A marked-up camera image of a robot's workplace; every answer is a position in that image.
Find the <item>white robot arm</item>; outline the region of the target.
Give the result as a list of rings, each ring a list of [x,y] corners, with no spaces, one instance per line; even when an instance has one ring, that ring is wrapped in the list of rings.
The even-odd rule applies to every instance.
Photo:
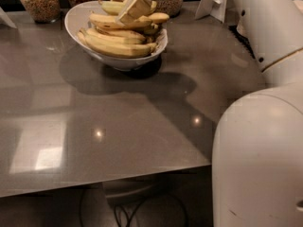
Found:
[[[223,20],[229,0],[196,15]],[[267,89],[234,102],[212,153],[214,227],[303,227],[303,13],[294,0],[232,0]]]

